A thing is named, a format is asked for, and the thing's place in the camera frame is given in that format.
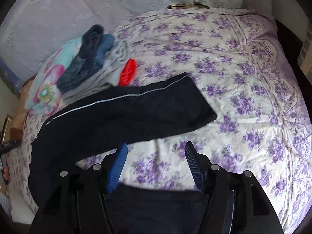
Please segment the white lace headboard cover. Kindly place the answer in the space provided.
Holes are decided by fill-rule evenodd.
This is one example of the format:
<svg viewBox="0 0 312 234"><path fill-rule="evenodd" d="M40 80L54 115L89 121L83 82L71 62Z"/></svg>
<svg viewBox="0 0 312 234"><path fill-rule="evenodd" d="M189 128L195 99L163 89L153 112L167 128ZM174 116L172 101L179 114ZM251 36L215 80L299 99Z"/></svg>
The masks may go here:
<svg viewBox="0 0 312 234"><path fill-rule="evenodd" d="M1 58L18 78L27 80L58 47L94 24L111 31L139 14L194 3L272 12L271 0L16 0L1 24Z"/></svg>

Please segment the colourful floral pillow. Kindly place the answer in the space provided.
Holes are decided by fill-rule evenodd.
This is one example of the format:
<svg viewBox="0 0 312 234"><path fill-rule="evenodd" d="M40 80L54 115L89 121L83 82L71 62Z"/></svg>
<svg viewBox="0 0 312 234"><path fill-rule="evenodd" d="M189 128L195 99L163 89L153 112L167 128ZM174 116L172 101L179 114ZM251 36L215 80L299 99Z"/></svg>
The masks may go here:
<svg viewBox="0 0 312 234"><path fill-rule="evenodd" d="M70 40L54 52L40 71L36 74L25 102L26 110L53 114L59 106L62 93L57 87L57 81L78 54L82 38Z"/></svg>

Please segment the blue denim folded garment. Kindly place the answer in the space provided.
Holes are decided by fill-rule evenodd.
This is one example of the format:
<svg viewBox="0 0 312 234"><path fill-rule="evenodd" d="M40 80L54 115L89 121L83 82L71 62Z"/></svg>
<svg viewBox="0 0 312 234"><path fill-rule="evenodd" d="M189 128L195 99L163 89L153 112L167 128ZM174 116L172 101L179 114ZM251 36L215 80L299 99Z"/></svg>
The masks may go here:
<svg viewBox="0 0 312 234"><path fill-rule="evenodd" d="M77 54L57 81L57 87L61 93L65 94L74 90L98 72L103 67L106 53L113 47L114 41L113 35L103 34L102 42L93 58L81 59Z"/></svg>

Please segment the grey folded garment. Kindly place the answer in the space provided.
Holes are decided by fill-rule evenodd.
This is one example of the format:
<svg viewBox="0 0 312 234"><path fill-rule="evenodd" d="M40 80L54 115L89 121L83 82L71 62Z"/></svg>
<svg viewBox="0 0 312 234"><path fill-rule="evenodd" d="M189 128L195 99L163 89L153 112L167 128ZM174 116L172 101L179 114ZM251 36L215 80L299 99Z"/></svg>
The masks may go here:
<svg viewBox="0 0 312 234"><path fill-rule="evenodd" d="M126 40L117 41L107 53L103 67L76 89L63 94L63 102L72 104L80 99L118 85L120 74L129 60Z"/></svg>

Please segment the navy pants with white stripe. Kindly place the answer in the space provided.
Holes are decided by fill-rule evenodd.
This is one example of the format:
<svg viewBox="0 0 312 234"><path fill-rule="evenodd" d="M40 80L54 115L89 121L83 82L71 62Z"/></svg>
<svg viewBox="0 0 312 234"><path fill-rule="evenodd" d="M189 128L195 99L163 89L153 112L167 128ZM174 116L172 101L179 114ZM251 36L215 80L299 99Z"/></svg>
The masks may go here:
<svg viewBox="0 0 312 234"><path fill-rule="evenodd" d="M113 87L49 117L32 142L28 187L38 211L30 233L195 233L198 192L108 194L109 155L127 145L192 132L216 113L187 74L144 87Z"/></svg>

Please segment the red folded garment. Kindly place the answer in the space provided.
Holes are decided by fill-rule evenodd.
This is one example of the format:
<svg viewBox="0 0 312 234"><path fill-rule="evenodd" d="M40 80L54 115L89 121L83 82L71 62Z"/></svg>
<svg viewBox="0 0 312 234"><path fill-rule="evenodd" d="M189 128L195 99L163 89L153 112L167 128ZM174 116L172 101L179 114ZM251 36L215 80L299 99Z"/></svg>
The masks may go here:
<svg viewBox="0 0 312 234"><path fill-rule="evenodd" d="M118 86L128 86L129 83L133 80L137 70L137 63L134 59L129 59L120 73L120 79Z"/></svg>

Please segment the dark navy folded garment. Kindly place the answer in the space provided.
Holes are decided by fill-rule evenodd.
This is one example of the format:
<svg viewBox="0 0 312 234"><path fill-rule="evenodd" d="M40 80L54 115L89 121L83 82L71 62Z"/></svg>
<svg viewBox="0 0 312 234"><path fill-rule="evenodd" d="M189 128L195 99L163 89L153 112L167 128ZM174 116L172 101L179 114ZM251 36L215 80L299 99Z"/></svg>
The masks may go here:
<svg viewBox="0 0 312 234"><path fill-rule="evenodd" d="M93 25L83 36L82 45L78 52L81 59L93 58L102 42L104 28L99 25Z"/></svg>

